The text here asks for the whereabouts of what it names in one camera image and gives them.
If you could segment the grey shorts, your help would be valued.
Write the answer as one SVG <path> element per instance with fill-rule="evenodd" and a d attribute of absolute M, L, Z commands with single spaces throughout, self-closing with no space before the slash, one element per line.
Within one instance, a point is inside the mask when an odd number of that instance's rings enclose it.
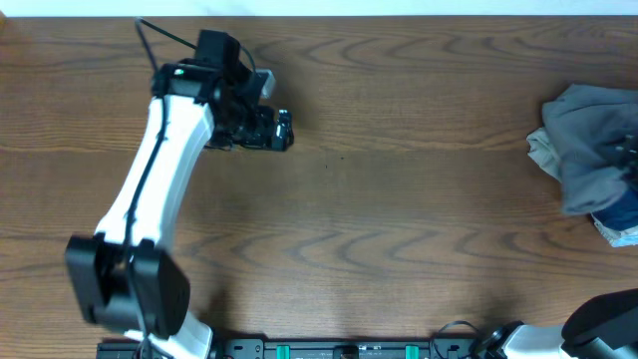
<path fill-rule="evenodd" d="M 637 133 L 637 92 L 574 84 L 541 113 L 558 155 L 562 211 L 587 214 L 618 201 L 629 189 L 618 149 Z"/>

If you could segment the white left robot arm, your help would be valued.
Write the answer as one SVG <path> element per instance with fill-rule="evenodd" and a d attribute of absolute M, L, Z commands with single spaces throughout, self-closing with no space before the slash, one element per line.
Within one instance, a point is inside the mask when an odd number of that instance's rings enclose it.
<path fill-rule="evenodd" d="M 188 309 L 172 260 L 176 218 L 205 149 L 283 152 L 292 117 L 265 105 L 275 79 L 229 34 L 203 30 L 193 56 L 154 68 L 146 131 L 127 178 L 91 235 L 65 261 L 85 321 L 137 341 L 136 358 L 206 358 L 212 329 Z"/>

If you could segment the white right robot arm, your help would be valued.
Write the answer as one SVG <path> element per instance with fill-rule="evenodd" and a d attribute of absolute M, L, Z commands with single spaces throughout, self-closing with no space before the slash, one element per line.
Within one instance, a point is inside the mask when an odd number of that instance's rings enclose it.
<path fill-rule="evenodd" d="M 623 200 L 595 214 L 593 222 L 614 247 L 637 243 L 637 228 L 609 227 L 622 204 L 637 204 L 637 138 L 627 135 L 611 150 L 612 164 L 630 183 Z M 472 358 L 635 358 L 637 356 L 637 291 L 596 296 L 581 305 L 562 326 L 538 327 L 520 321 L 494 330 L 472 346 Z"/>

